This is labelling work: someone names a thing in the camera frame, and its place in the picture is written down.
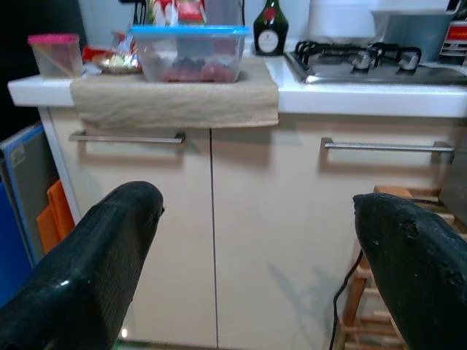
cabinet door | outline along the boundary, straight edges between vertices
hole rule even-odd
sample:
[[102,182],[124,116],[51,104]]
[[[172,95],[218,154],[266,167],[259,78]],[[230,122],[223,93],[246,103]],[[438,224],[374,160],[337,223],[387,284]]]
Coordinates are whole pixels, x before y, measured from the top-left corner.
[[182,145],[76,142],[76,113],[50,112],[82,215],[125,182],[151,182],[163,193],[166,211],[123,325],[127,339],[216,346],[209,131],[187,132]]
[[429,154],[324,152],[322,137],[431,145],[453,130],[449,120],[283,115],[278,128],[213,131],[219,346],[327,349],[333,295],[358,249],[352,197],[440,179]]

glass bottle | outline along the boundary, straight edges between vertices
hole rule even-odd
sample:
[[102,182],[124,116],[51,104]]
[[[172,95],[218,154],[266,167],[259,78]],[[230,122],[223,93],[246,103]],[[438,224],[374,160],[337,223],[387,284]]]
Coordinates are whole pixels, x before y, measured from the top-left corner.
[[266,6],[253,25],[256,55],[279,56],[284,53],[289,22],[279,0],[266,0]]

blue lid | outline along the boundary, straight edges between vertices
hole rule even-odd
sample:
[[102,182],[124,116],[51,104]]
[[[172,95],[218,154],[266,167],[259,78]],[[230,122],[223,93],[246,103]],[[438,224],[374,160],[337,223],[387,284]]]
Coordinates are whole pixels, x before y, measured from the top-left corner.
[[250,29],[245,26],[132,26],[130,34],[142,36],[171,36],[171,35],[206,35],[206,36],[245,36]]

cabinet handle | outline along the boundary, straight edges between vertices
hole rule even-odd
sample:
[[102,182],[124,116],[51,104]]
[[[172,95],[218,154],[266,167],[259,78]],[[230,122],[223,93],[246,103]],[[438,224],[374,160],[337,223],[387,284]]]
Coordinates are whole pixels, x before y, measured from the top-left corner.
[[325,149],[354,149],[365,151],[395,151],[395,152],[429,152],[454,153],[454,147],[442,142],[434,146],[415,146],[410,144],[361,144],[353,142],[334,142],[330,137],[321,139],[321,147]]
[[150,137],[150,136],[94,136],[86,131],[76,131],[68,137],[70,141],[88,142],[133,142],[139,144],[182,144],[185,142],[185,134],[178,133],[175,137]]

floor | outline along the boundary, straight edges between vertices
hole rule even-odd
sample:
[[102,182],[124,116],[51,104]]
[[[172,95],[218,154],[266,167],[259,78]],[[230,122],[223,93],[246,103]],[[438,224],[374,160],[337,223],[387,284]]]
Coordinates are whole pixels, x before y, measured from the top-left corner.
[[166,345],[166,344],[151,344],[151,343],[135,343],[135,342],[117,341],[113,350],[214,350],[214,349],[173,346],[173,345]]
[[118,341],[113,350],[166,350],[164,344],[148,344],[148,343],[127,343]]

